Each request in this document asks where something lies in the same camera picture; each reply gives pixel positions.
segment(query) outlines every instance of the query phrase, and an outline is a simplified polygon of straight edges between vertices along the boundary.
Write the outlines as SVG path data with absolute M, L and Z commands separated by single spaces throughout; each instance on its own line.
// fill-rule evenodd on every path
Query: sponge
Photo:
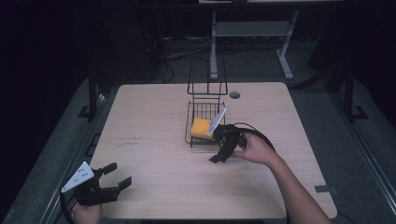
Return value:
M 213 140 L 212 135 L 207 135 L 209 131 L 210 120 L 195 118 L 191 127 L 191 136 Z

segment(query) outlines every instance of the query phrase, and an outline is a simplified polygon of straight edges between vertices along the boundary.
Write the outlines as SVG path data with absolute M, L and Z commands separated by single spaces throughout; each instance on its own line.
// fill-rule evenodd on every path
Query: cable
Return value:
M 197 48 L 189 49 L 189 50 L 186 50 L 184 52 L 181 52 L 181 53 L 178 53 L 178 54 L 174 54 L 174 55 L 169 55 L 169 56 L 165 56 L 165 57 L 162 56 L 160 58 L 163 59 L 163 60 L 178 59 L 178 58 L 181 58 L 183 56 L 187 56 L 187 55 L 190 55 L 190 54 L 193 54 L 193 53 L 197 53 L 197 52 L 199 52 L 201 50 L 204 50 L 204 49 L 206 49 L 209 46 L 210 43 L 211 43 L 211 41 L 208 41 L 205 44 L 203 44 L 203 45 L 201 45 L 201 46 L 199 46 Z
M 247 41 L 230 41 L 230 40 L 222 40 L 222 41 L 218 41 L 218 50 L 217 52 L 219 54 L 235 54 L 241 51 L 245 51 L 248 49 L 248 43 Z
M 155 49 L 155 47 L 157 47 L 157 39 L 155 38 L 154 35 L 145 35 L 145 37 L 151 37 L 154 40 L 154 44 L 151 47 L 151 49 L 146 49 L 147 51 L 151 51 L 152 49 Z
M 184 37 L 183 38 L 183 40 L 185 40 L 185 41 L 190 41 L 190 42 L 197 43 L 197 44 L 206 42 L 209 39 L 210 39 L 209 37 L 201 37 L 201 38 Z
M 234 125 L 236 125 L 236 124 L 243 124 L 243 125 L 246 125 L 246 126 L 250 127 L 250 128 L 253 129 L 254 131 L 257 131 L 257 129 L 255 129 L 253 126 L 251 126 L 250 124 L 246 124 L 246 123 L 244 123 L 244 122 L 236 122 Z
M 165 73 L 164 73 L 164 72 L 161 70 L 161 68 L 160 68 L 160 69 L 159 69 L 158 78 L 163 82 L 163 84 L 172 82 L 172 79 L 173 79 L 174 76 L 175 76 L 175 70 L 174 70 L 170 65 L 168 65 L 168 64 L 164 64 L 163 66 L 165 67 L 166 72 L 167 72 L 168 69 L 171 70 L 171 76 L 170 76 L 168 79 L 166 79 Z
M 337 213 L 340 214 L 341 217 L 343 217 L 344 219 L 348 220 L 350 223 L 352 224 L 358 224 L 357 222 L 355 222 L 354 220 L 352 220 L 352 218 L 348 217 L 347 215 L 345 215 L 344 213 L 340 212 L 340 210 L 337 210 Z
M 199 59 L 199 60 L 203 61 L 204 63 L 208 64 L 207 60 L 205 60 L 205 59 L 203 59 L 203 58 L 201 58 L 201 57 L 193 56 L 192 58 Z
M 70 175 L 69 177 L 66 178 L 66 180 L 64 181 L 63 186 L 67 183 L 67 181 L 69 181 L 69 179 L 72 177 L 73 175 Z M 64 198 L 65 193 L 62 193 L 62 188 L 59 189 L 59 201 L 61 204 L 61 212 L 58 214 L 58 216 L 56 217 L 55 221 L 53 222 L 54 224 L 59 220 L 61 214 L 64 214 L 64 218 L 66 219 L 67 223 L 69 224 L 74 224 L 74 221 L 72 219 L 72 217 L 70 216 L 70 211 L 67 209 L 67 205 L 70 204 L 70 202 L 72 201 L 73 197 L 71 197 L 67 202 L 65 201 Z
M 73 203 L 72 207 L 71 207 L 70 210 L 69 210 L 69 214 L 72 212 L 72 210 L 73 210 L 73 208 L 76 206 L 76 204 L 77 204 L 77 201 L 75 201 L 75 202 Z

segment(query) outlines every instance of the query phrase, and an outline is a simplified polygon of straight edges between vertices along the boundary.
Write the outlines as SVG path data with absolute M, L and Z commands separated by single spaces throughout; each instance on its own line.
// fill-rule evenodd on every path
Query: metal frame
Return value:
M 79 111 L 78 117 L 79 118 L 88 118 L 88 122 L 91 122 L 96 115 L 97 105 L 96 105 L 96 82 L 94 73 L 91 72 L 88 77 L 88 88 L 89 88 L 89 98 L 90 98 L 90 105 L 83 106 Z
M 276 56 L 282 66 L 286 79 L 293 79 L 286 51 L 289 46 L 294 25 L 299 10 L 293 10 L 289 21 L 217 21 L 216 11 L 212 17 L 212 46 L 210 51 L 210 78 L 216 80 L 219 77 L 218 63 L 216 58 L 216 37 L 218 36 L 284 36 L 285 42 L 280 49 L 276 50 Z
M 344 115 L 346 113 L 345 103 L 343 106 L 342 101 L 335 94 L 332 95 L 332 101 L 336 105 L 339 113 Z M 368 169 L 372 173 L 376 184 L 384 195 L 385 200 L 388 202 L 393 214 L 396 215 L 396 189 L 390 183 L 387 175 L 384 173 L 380 164 L 375 159 L 375 156 L 373 155 L 369 145 L 365 142 L 364 138 L 361 136 L 361 132 L 349 116 L 341 116 L 341 118 L 344 120 L 344 123 L 355 138 L 355 141 L 361 150 L 361 155 L 366 162 Z
M 91 139 L 96 135 L 95 124 L 96 121 L 101 117 L 102 113 L 104 113 L 103 109 L 105 103 L 106 98 L 102 94 L 100 94 L 99 97 L 94 101 L 94 104 L 96 105 L 95 114 L 93 114 L 91 121 L 88 122 L 87 126 L 85 127 L 85 130 L 83 131 L 82 136 L 70 157 L 69 163 L 67 163 L 66 167 L 64 168 L 64 173 L 61 176 L 61 179 L 59 179 L 59 181 L 56 183 L 55 190 L 53 192 L 49 192 L 51 197 L 39 223 L 54 223 L 57 216 L 62 212 L 61 206 L 59 204 L 59 189 L 64 183 L 64 180 L 79 167 L 79 163 L 84 161 L 84 149 L 89 147 L 91 144 Z
M 224 107 L 224 102 L 220 102 L 220 97 L 222 95 L 228 94 L 228 83 L 227 83 L 227 74 L 225 70 L 225 62 L 223 58 L 223 73 L 220 79 L 220 82 L 211 82 L 209 74 L 209 67 L 207 68 L 206 74 L 206 89 L 205 91 L 197 91 L 194 89 L 194 58 L 191 57 L 190 64 L 190 75 L 189 75 L 189 83 L 187 86 L 187 94 L 192 96 L 192 101 L 189 101 L 189 107 L 187 110 L 187 122 L 186 122 L 186 132 L 184 135 L 186 143 L 192 145 L 212 145 L 216 144 L 214 141 L 201 139 L 197 137 L 190 136 L 188 137 L 188 131 L 192 127 L 194 123 L 194 119 L 202 118 L 202 119 L 213 119 L 219 112 L 220 107 Z M 210 90 L 210 84 L 219 85 L 216 90 Z

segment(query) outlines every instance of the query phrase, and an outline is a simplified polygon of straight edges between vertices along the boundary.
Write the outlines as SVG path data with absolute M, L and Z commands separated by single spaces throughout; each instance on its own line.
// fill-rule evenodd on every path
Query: wire rack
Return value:
M 224 102 L 220 101 L 222 95 L 228 94 L 228 86 L 227 86 L 227 76 L 225 73 L 225 64 L 224 59 L 223 63 L 223 72 L 219 74 L 217 80 L 212 80 L 210 78 L 209 67 L 207 65 L 206 71 L 206 79 L 205 85 L 200 85 L 197 88 L 195 84 L 196 77 L 194 75 L 194 61 L 195 58 L 191 58 L 190 65 L 190 75 L 189 75 L 189 84 L 187 88 L 187 93 L 191 95 L 191 101 L 189 101 L 189 107 L 187 110 L 187 124 L 186 124 L 186 132 L 185 132 L 185 141 L 193 145 L 209 145 L 216 144 L 214 141 L 194 137 L 191 136 L 191 127 L 194 122 L 194 119 L 213 119 L 220 110 L 225 107 Z

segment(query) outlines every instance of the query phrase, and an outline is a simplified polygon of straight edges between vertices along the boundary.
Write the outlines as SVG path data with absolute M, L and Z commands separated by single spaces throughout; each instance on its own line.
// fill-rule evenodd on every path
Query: wooden table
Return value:
M 195 88 L 205 84 L 195 84 Z M 239 99 L 221 97 L 226 122 L 245 122 L 264 133 L 278 154 L 329 217 L 336 209 L 286 86 L 229 83 Z M 131 176 L 133 184 L 116 203 L 104 205 L 107 218 L 254 219 L 284 218 L 276 181 L 263 165 L 238 159 L 212 163 L 218 146 L 185 142 L 191 95 L 187 84 L 127 85 L 119 89 L 92 158 L 91 167 L 116 162 L 102 187 Z

